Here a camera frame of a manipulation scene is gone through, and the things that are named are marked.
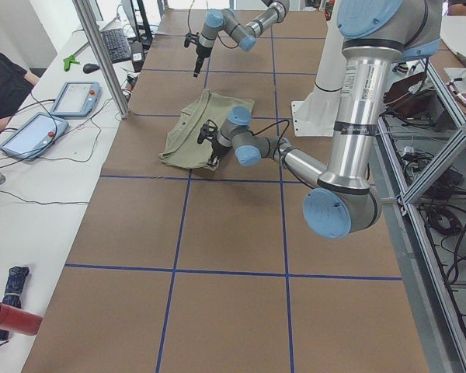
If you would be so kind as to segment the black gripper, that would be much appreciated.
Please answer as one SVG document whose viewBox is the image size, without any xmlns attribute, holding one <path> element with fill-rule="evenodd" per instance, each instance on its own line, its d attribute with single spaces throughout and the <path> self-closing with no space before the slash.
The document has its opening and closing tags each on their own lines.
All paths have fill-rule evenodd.
<svg viewBox="0 0 466 373">
<path fill-rule="evenodd" d="M 214 167 L 219 164 L 223 156 L 229 153 L 231 150 L 231 142 L 222 134 L 215 134 L 211 144 L 213 151 L 207 164 L 209 167 Z"/>
<path fill-rule="evenodd" d="M 203 63 L 204 60 L 207 58 L 207 48 L 202 44 L 197 44 L 196 54 L 197 54 L 197 60 L 196 60 L 195 68 L 193 70 L 194 78 L 197 78 L 199 76 L 200 71 L 201 71 L 201 63 Z"/>
</svg>

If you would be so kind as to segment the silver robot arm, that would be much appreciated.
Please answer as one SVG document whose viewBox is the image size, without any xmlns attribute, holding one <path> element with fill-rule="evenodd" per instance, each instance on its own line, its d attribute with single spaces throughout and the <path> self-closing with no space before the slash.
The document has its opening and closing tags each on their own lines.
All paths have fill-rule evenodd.
<svg viewBox="0 0 466 373">
<path fill-rule="evenodd" d="M 339 239 L 372 226 L 381 215 L 377 191 L 367 180 L 370 150 L 377 133 L 385 85 L 394 63 L 436 53 L 440 44 L 440 1 L 342 1 L 332 12 L 345 67 L 327 163 L 295 148 L 285 137 L 260 137 L 250 130 L 243 106 L 230 110 L 222 125 L 206 122 L 198 142 L 212 147 L 216 166 L 234 152 L 243 166 L 270 158 L 306 183 L 303 215 L 327 239 Z"/>
<path fill-rule="evenodd" d="M 196 64 L 193 77 L 197 78 L 204 61 L 210 57 L 215 40 L 221 31 L 245 52 L 250 51 L 256 39 L 275 23 L 284 21 L 290 10 L 289 1 L 263 1 L 267 9 L 249 23 L 242 25 L 230 9 L 209 9 L 205 15 L 202 30 L 199 33 L 188 32 L 184 47 L 196 45 Z"/>
</svg>

